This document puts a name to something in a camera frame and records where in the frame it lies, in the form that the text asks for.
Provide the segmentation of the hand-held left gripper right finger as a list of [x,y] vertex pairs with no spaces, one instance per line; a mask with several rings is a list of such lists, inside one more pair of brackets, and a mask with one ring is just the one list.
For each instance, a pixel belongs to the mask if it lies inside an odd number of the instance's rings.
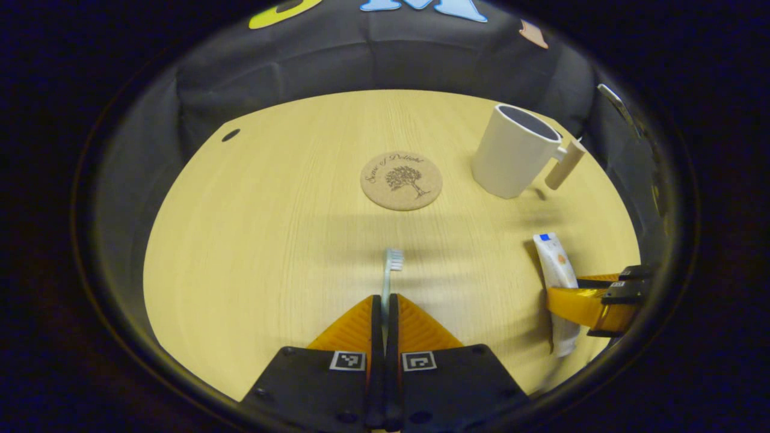
[[530,401],[492,349],[465,345],[401,294],[389,296],[386,428],[483,432]]

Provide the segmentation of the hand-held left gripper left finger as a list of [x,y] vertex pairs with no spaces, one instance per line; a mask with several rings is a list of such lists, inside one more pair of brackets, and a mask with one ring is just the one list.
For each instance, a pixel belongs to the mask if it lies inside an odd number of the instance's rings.
[[369,432],[383,425],[381,298],[364,298],[307,347],[280,348],[240,402],[272,432]]

